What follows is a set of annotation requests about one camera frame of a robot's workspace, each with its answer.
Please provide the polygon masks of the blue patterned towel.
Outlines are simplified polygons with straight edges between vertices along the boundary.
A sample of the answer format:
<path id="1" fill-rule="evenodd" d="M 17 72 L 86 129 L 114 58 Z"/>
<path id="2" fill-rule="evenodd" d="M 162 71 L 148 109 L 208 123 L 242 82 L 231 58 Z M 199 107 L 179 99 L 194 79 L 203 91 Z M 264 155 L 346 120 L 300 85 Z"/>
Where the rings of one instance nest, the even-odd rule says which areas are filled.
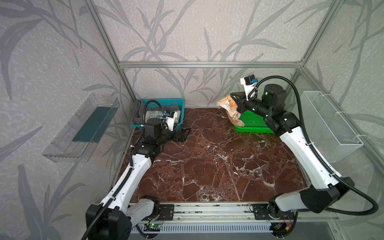
<path id="1" fill-rule="evenodd" d="M 176 123 L 180 123 L 180 121 L 181 121 L 181 111 L 174 111 L 174 113 L 176 115 L 175 122 Z M 163 116 L 162 111 L 155 111 L 155 110 L 147 111 L 146 115 L 145 115 L 145 122 L 147 122 L 149 119 L 152 119 L 152 118 L 160 119 L 162 116 Z"/>

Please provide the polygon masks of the grey terry towel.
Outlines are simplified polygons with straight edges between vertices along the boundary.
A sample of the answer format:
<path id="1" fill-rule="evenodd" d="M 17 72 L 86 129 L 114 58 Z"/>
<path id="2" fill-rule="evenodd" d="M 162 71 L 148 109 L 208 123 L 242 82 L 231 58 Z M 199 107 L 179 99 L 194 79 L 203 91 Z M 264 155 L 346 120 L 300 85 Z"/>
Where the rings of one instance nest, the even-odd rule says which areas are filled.
<path id="1" fill-rule="evenodd" d="M 157 102 L 162 106 L 164 112 L 166 112 L 166 111 L 181 111 L 181 113 L 182 113 L 182 109 L 179 107 L 179 105 L 167 104 L 167 106 L 166 106 L 166 104 L 161 103 L 160 100 L 157 100 Z M 159 107 L 159 105 L 157 105 L 156 103 L 149 103 L 147 105 L 146 110 L 144 110 L 144 106 L 145 106 L 144 100 L 135 101 L 134 111 L 133 111 L 134 115 L 133 115 L 133 119 L 132 119 L 132 123 L 134 125 L 141 125 L 144 123 L 143 122 L 143 116 L 146 115 L 147 111 L 150 111 L 150 110 L 162 111 L 161 108 Z"/>

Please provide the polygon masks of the orange patterned towel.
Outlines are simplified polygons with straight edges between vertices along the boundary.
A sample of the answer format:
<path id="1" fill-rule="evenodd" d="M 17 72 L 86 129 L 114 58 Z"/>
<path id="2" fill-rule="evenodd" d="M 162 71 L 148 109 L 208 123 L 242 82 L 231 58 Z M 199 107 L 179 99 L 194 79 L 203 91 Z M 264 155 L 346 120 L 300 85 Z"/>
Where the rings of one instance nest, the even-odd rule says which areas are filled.
<path id="1" fill-rule="evenodd" d="M 228 118 L 234 126 L 245 126 L 244 122 L 240 120 L 241 114 L 237 111 L 238 106 L 231 96 L 219 100 L 217 106 L 222 107 L 227 111 Z"/>

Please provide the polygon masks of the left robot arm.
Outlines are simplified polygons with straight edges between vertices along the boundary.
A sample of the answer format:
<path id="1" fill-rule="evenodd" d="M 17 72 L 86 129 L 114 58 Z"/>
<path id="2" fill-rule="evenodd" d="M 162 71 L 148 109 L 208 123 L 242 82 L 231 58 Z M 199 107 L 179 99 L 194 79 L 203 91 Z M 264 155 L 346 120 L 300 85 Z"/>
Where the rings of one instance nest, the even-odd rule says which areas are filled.
<path id="1" fill-rule="evenodd" d="M 129 166 L 106 197 L 87 209 L 83 240 L 126 240 L 140 221 L 160 214 L 158 198 L 147 196 L 133 205 L 131 198 L 164 145 L 170 141 L 185 142 L 190 131 L 190 128 L 171 129 L 170 122 L 158 118 L 144 124 L 140 137 L 128 153 Z"/>

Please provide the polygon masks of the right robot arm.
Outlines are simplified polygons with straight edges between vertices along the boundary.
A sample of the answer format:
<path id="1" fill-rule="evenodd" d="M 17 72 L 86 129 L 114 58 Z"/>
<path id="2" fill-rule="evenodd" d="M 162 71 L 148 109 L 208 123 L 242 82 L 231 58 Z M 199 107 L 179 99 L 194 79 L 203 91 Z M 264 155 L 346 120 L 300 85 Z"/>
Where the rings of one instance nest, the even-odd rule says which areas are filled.
<path id="1" fill-rule="evenodd" d="M 241 114 L 249 111 L 263 117 L 267 126 L 292 151 L 310 180 L 310 186 L 304 190 L 275 196 L 270 204 L 275 212 L 308 210 L 313 213 L 330 211 L 350 216 L 367 216 L 379 210 L 378 203 L 355 188 L 349 177 L 343 178 L 318 152 L 311 142 L 303 117 L 302 103 L 297 88 L 293 88 L 298 106 L 298 115 L 284 109 L 286 91 L 279 85 L 268 84 L 262 98 L 250 99 L 245 92 L 232 93 L 237 110 Z M 332 209 L 331 205 L 340 200 L 348 191 L 353 191 L 372 204 L 365 211 L 346 211 Z"/>

